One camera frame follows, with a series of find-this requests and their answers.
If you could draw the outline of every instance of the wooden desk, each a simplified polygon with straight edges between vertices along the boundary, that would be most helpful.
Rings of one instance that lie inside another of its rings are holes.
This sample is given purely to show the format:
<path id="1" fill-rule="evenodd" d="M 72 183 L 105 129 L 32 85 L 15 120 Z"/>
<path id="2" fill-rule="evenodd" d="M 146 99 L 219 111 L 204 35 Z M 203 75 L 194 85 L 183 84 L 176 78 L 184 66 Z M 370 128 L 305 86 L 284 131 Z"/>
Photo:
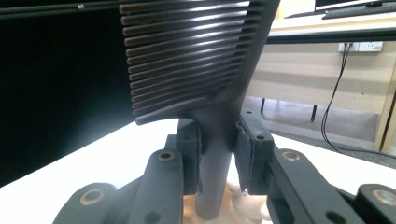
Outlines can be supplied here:
<path id="1" fill-rule="evenodd" d="M 247 95 L 327 106 L 339 76 L 339 42 L 386 41 L 381 52 L 350 52 L 332 106 L 378 114 L 375 148 L 389 150 L 396 91 L 396 13 L 323 21 L 274 21 Z"/>

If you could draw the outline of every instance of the black cable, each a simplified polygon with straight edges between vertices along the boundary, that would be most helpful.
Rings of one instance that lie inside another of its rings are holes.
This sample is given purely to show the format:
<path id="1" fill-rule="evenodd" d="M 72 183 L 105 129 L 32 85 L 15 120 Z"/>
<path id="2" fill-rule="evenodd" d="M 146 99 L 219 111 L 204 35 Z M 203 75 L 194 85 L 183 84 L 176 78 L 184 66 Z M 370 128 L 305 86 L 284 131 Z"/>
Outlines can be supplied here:
<path id="1" fill-rule="evenodd" d="M 346 155 L 346 153 L 340 151 L 340 149 L 341 149 L 341 150 L 345 150 L 345 151 L 355 151 L 355 152 L 372 153 L 372 154 L 375 154 L 375 155 L 381 155 L 381 156 L 388 157 L 388 158 L 392 158 L 392 159 L 396 160 L 396 156 L 393 156 L 393 155 L 390 155 L 390 154 L 384 153 L 384 152 L 373 151 L 373 150 L 364 150 L 364 149 L 354 149 L 354 148 L 339 147 L 339 146 L 334 145 L 332 142 L 330 142 L 329 138 L 327 137 L 327 134 L 326 134 L 326 122 L 327 122 L 327 117 L 329 116 L 329 109 L 330 109 L 330 106 L 332 105 L 332 100 L 334 99 L 334 95 L 335 95 L 335 93 L 337 92 L 338 84 L 340 83 L 341 77 L 342 77 L 343 74 L 344 74 L 344 69 L 345 69 L 346 64 L 347 64 L 347 55 L 349 54 L 349 50 L 350 50 L 350 48 L 352 47 L 352 45 L 353 45 L 352 43 L 348 43 L 348 44 L 345 44 L 345 45 L 344 45 L 343 61 L 342 61 L 342 63 L 341 63 L 340 75 L 339 75 L 339 77 L 338 77 L 338 79 L 337 79 L 337 82 L 336 82 L 336 84 L 335 84 L 334 90 L 333 90 L 333 92 L 332 92 L 332 99 L 330 100 L 329 105 L 328 105 L 327 108 L 326 108 L 326 111 L 325 111 L 325 113 L 324 113 L 324 115 L 323 115 L 323 119 L 322 119 L 322 122 L 321 122 L 321 133 L 322 133 L 323 139 L 324 139 L 324 141 L 325 141 L 326 143 L 328 143 L 328 144 L 330 145 L 330 147 L 332 147 L 332 149 L 334 149 L 336 152 L 341 153 L 341 154 L 344 154 L 344 155 Z"/>

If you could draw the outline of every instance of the table surface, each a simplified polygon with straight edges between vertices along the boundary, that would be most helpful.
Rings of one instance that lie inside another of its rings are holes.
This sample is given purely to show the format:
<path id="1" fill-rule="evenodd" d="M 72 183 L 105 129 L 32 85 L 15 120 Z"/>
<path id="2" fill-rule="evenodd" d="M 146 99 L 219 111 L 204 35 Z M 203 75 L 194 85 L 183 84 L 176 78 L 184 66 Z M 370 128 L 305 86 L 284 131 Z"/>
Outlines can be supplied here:
<path id="1" fill-rule="evenodd" d="M 274 20 L 267 44 L 396 40 L 396 12 L 331 20 L 323 16 Z"/>
<path id="2" fill-rule="evenodd" d="M 131 123 L 86 147 L 0 188 L 0 223 L 52 223 L 68 198 L 94 182 L 121 188 L 141 176 L 149 155 L 161 149 L 177 119 L 144 126 Z M 396 189 L 396 170 L 275 136 L 279 148 L 303 152 L 325 178 L 356 193 L 359 185 L 379 183 Z M 229 181 L 237 182 L 231 163 Z"/>

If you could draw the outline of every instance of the floor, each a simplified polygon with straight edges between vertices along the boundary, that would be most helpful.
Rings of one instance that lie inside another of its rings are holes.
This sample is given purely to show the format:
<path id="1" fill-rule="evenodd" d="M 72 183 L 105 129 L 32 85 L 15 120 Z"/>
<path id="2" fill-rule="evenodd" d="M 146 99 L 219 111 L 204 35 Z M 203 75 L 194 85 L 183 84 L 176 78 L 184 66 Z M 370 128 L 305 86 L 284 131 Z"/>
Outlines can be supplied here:
<path id="1" fill-rule="evenodd" d="M 260 114 L 261 104 L 262 98 L 247 97 L 244 108 Z M 266 99 L 261 118 L 271 133 L 331 149 L 323 140 L 320 130 L 326 108 L 318 106 L 314 121 L 311 121 L 312 110 L 312 105 Z M 326 134 L 329 140 L 337 146 L 373 151 L 376 121 L 377 114 L 331 108 L 326 124 Z M 393 139 L 388 154 L 396 156 L 395 136 Z M 344 152 L 353 157 L 396 169 L 396 157 L 389 158 L 365 152 Z"/>

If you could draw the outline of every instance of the wall outlet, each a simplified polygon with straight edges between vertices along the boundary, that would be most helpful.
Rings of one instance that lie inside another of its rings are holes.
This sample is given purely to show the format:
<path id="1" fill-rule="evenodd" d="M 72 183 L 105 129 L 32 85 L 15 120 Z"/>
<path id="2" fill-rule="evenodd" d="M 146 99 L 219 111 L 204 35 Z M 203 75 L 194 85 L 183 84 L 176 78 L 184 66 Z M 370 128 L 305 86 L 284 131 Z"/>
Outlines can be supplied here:
<path id="1" fill-rule="evenodd" d="M 379 52 L 382 49 L 382 44 L 384 42 L 361 42 L 359 44 L 359 52 Z"/>
<path id="2" fill-rule="evenodd" d="M 356 52 L 359 51 L 359 42 L 354 42 L 352 44 L 352 47 L 350 47 L 349 52 Z M 339 43 L 338 44 L 338 52 L 344 52 L 344 47 L 345 47 L 345 43 Z"/>
<path id="3" fill-rule="evenodd" d="M 354 42 L 349 52 L 379 52 L 384 42 Z M 338 52 L 344 52 L 345 43 L 338 44 Z"/>

